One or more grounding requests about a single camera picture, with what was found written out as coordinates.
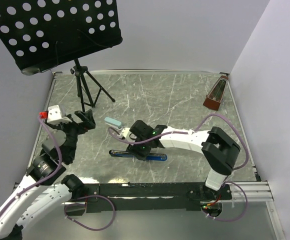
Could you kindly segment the blue black stapler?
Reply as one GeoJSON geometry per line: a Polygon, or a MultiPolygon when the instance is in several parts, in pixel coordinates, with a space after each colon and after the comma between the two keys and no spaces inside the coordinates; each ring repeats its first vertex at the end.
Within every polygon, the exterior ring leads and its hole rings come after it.
{"type": "Polygon", "coordinates": [[[161,162],[164,162],[168,159],[168,156],[164,153],[149,153],[149,154],[144,155],[144,156],[139,156],[139,155],[132,154],[128,151],[114,150],[114,149],[109,150],[108,153],[111,157],[136,158],[136,159],[141,160],[141,161],[161,161],[161,162]]]}

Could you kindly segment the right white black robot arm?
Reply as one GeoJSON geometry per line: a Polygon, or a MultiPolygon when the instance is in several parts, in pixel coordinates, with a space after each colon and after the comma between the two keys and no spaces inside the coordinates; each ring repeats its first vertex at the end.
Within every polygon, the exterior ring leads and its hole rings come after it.
{"type": "Polygon", "coordinates": [[[215,199],[221,187],[234,170],[240,146],[221,128],[194,131],[177,129],[167,125],[151,127],[137,120],[128,130],[132,143],[127,151],[139,160],[145,160],[155,148],[176,148],[203,154],[210,166],[203,193],[208,199],[215,199]]]}

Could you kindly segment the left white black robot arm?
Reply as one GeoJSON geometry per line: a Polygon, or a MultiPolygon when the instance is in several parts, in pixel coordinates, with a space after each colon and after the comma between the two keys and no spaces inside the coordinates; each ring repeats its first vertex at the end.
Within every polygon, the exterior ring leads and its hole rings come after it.
{"type": "Polygon", "coordinates": [[[33,160],[16,190],[0,206],[0,240],[22,239],[22,231],[52,205],[68,200],[78,201],[83,197],[83,182],[70,174],[46,198],[35,202],[66,171],[65,166],[73,163],[78,136],[96,127],[92,110],[78,110],[74,114],[80,122],[58,108],[39,114],[39,123],[48,137],[42,144],[40,155],[33,160]]]}

